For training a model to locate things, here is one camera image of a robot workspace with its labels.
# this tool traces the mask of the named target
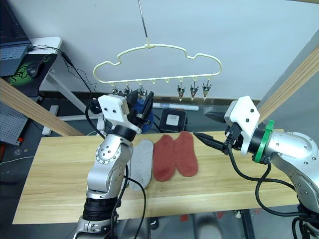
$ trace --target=wooden table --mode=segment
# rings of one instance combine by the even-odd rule
[[[208,132],[224,140],[223,132]],[[178,133],[170,134],[174,139]],[[156,142],[161,134],[136,136]],[[86,178],[94,163],[99,136],[42,138],[13,220],[14,224],[74,223],[82,215]],[[176,170],[168,182],[151,179],[147,186],[146,217],[259,207],[255,199],[255,182],[236,174],[228,156],[201,143],[194,136],[199,171],[194,177],[183,177]],[[244,173],[260,177],[265,165],[252,162],[250,155],[235,151],[238,167]],[[289,181],[273,167],[270,177]],[[275,183],[263,183],[261,199],[267,206],[297,204],[293,190]],[[143,195],[126,189],[120,219],[139,218],[143,212]]]

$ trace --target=white wall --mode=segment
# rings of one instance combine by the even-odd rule
[[[60,36],[63,50],[92,83],[96,64],[116,61],[119,52],[146,43],[137,0],[9,2],[29,37]],[[211,98],[262,99],[319,27],[319,5],[295,1],[142,0],[142,8],[151,43],[178,45],[190,55],[212,54],[223,62],[222,74],[213,79]],[[61,61],[55,68],[71,90],[86,90]],[[179,51],[152,49],[131,53],[122,65],[107,66],[98,74],[105,80],[125,80],[216,70],[209,60],[191,61]],[[190,96],[190,82],[185,96]],[[177,96],[176,84],[144,87],[156,95]],[[48,84],[41,89],[53,90]],[[111,87],[99,83],[96,90],[110,92]],[[201,89],[197,96],[202,96]]]

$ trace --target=wooden beam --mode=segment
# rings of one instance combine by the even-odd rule
[[[61,136],[83,135],[0,77],[0,101]]]
[[[293,93],[304,85],[319,71],[319,46],[300,64],[294,73],[273,93],[272,96],[259,108],[260,122],[263,122]]]

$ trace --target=gray sock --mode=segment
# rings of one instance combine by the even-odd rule
[[[146,188],[151,180],[153,161],[153,143],[142,139],[141,142],[133,148],[130,168],[130,178],[138,181],[143,188]],[[141,191],[141,188],[133,182],[130,182],[130,189]]]

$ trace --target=sock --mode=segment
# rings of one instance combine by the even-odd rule
[[[152,175],[153,143],[143,139],[133,148],[130,178],[138,181],[143,188],[149,184]],[[136,183],[130,182],[130,189],[141,191]]]
[[[181,175],[192,177],[198,172],[193,135],[182,131],[174,141],[175,166]]]
[[[174,163],[174,140],[164,134],[154,144],[153,152],[153,174],[157,181],[169,180],[175,172]]]

